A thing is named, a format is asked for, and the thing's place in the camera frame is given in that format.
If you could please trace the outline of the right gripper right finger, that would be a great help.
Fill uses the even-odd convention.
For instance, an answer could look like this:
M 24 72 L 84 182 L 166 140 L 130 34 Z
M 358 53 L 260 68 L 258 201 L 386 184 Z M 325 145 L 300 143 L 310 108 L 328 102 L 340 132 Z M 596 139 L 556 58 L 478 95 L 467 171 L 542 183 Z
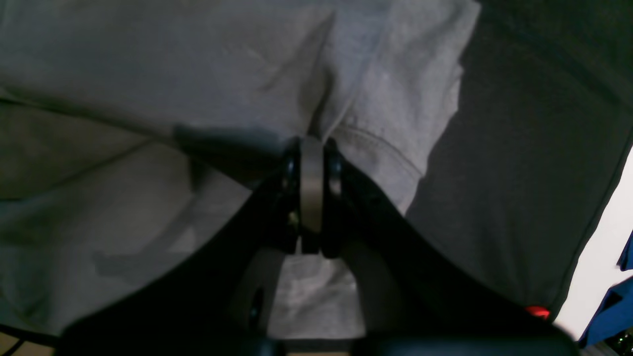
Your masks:
M 323 155 L 321 250 L 350 268 L 364 318 L 353 356 L 578 355 L 563 331 L 432 247 L 335 140 Z

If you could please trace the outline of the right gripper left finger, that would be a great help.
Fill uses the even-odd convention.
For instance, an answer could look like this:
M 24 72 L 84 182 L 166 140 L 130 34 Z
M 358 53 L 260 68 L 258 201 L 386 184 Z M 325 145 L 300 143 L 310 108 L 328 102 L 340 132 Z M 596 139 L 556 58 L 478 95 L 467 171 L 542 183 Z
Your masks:
M 62 334 L 59 356 L 284 356 L 266 335 L 285 255 L 296 250 L 299 140 L 200 250 Z

